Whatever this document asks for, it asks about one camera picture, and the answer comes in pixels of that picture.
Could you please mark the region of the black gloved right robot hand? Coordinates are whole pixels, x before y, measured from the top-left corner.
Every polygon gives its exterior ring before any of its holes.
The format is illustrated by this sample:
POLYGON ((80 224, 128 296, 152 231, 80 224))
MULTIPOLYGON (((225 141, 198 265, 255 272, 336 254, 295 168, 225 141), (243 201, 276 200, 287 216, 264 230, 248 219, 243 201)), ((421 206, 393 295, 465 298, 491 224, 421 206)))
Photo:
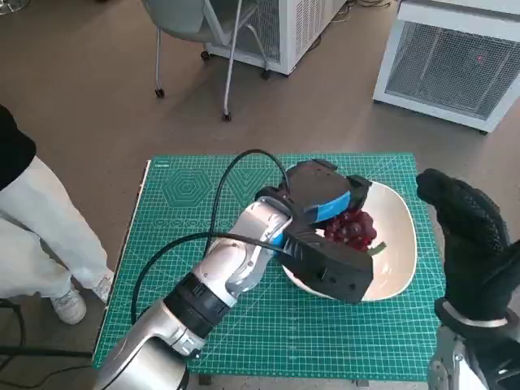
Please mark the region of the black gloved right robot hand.
POLYGON ((428 168, 416 177, 418 197, 434 207, 444 234, 444 297, 463 317, 505 317, 519 285, 519 242, 500 207, 482 190, 428 168))

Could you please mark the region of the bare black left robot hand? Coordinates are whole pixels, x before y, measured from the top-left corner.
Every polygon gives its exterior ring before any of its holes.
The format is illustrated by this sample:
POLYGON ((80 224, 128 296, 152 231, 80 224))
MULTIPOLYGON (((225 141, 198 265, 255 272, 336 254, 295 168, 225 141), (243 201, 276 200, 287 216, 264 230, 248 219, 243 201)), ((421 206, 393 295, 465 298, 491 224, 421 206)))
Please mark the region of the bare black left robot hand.
POLYGON ((372 182, 359 175, 342 175, 338 166, 324 159, 298 162, 283 182, 267 186, 255 198, 271 199, 281 210, 301 223, 321 223, 345 211, 358 211, 366 201, 372 182))

